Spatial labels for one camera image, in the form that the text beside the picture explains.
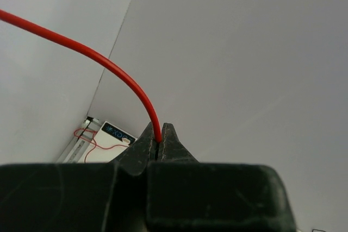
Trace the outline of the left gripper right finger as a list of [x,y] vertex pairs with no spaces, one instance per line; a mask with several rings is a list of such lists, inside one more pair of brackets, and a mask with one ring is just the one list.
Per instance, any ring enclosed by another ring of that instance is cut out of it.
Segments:
[[174,126],[162,128],[146,169],[149,231],[295,231],[282,179],[271,167],[198,162]]

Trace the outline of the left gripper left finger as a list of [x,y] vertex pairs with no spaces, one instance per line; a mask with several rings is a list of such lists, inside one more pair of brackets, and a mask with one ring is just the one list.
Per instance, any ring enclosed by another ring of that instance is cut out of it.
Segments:
[[1,231],[146,231],[147,125],[119,160],[1,166]]

